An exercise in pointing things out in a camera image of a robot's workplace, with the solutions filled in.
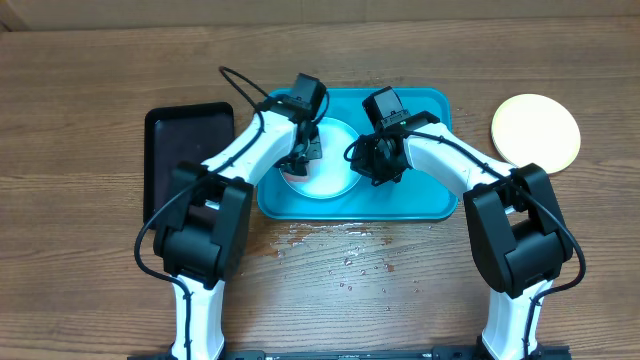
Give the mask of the light blue round plate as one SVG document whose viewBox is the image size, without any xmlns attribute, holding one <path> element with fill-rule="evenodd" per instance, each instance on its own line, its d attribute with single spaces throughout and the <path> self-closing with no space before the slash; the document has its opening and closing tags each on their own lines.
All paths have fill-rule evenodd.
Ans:
<svg viewBox="0 0 640 360">
<path fill-rule="evenodd" d="M 327 117 L 319 123 L 318 129 L 322 157 L 306 164 L 307 175 L 292 175 L 283 170 L 280 173 L 297 193 L 312 199 L 329 199 L 348 192 L 361 177 L 344 159 L 346 148 L 358 134 L 347 123 Z"/>
</svg>

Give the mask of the yellow round plate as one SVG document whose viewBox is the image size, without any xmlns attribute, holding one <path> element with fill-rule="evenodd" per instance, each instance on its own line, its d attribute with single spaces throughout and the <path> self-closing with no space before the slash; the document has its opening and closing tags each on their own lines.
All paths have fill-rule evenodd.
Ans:
<svg viewBox="0 0 640 360">
<path fill-rule="evenodd" d="M 491 138 L 509 163 L 530 163 L 548 174 L 560 172 L 577 158 L 581 134 L 574 116 L 559 102 L 539 94 L 515 95 L 494 113 Z"/>
</svg>

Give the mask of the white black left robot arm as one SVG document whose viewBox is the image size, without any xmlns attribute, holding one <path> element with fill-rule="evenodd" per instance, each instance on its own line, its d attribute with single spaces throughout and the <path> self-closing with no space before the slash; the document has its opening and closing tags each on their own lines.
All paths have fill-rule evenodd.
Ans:
<svg viewBox="0 0 640 360">
<path fill-rule="evenodd" d="M 222 357 L 224 288 L 244 253 L 254 188 L 277 165 L 303 174 L 318 157 L 313 146 L 326 98 L 267 97 L 219 154 L 174 169 L 165 204 L 145 224 L 155 230 L 153 251 L 163 261 L 157 276 L 176 297 L 176 336 L 165 358 Z"/>
</svg>

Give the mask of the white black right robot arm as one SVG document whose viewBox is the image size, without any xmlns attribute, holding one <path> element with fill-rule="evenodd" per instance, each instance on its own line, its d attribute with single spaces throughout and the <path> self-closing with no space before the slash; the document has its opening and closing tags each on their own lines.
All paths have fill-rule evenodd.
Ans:
<svg viewBox="0 0 640 360">
<path fill-rule="evenodd" d="M 547 173 L 535 164 L 516 168 L 483 154 L 427 112 L 376 124 L 343 156 L 375 186 L 416 170 L 460 198 L 472 258 L 490 288 L 477 357 L 545 358 L 536 339 L 541 307 L 573 253 Z"/>
</svg>

